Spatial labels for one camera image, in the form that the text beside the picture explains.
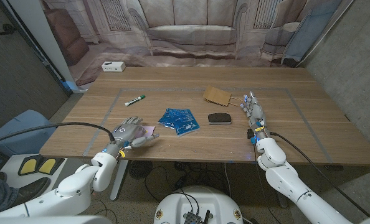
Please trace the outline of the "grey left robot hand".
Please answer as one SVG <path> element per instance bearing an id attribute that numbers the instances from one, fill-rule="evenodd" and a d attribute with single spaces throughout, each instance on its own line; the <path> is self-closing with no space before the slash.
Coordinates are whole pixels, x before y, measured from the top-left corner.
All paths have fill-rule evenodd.
<path id="1" fill-rule="evenodd" d="M 145 129 L 140 125 L 142 120 L 142 118 L 137 116 L 129 117 L 113 130 L 112 135 L 115 138 L 116 143 L 119 145 L 119 148 L 127 146 L 131 148 L 141 147 L 146 142 L 159 137 L 159 134 L 137 137 L 137 135 L 143 134 L 145 131 Z"/>

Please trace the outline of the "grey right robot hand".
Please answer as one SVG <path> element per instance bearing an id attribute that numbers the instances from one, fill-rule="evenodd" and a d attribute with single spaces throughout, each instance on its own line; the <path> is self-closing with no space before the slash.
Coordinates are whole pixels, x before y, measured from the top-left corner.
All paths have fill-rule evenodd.
<path id="1" fill-rule="evenodd" d="M 256 144 L 261 139 L 269 138 L 270 133 L 266 125 L 266 116 L 255 94 L 250 91 L 248 95 L 244 95 L 243 101 L 240 108 L 245 112 L 250 126 L 247 131 L 247 138 L 251 140 L 252 144 Z"/>

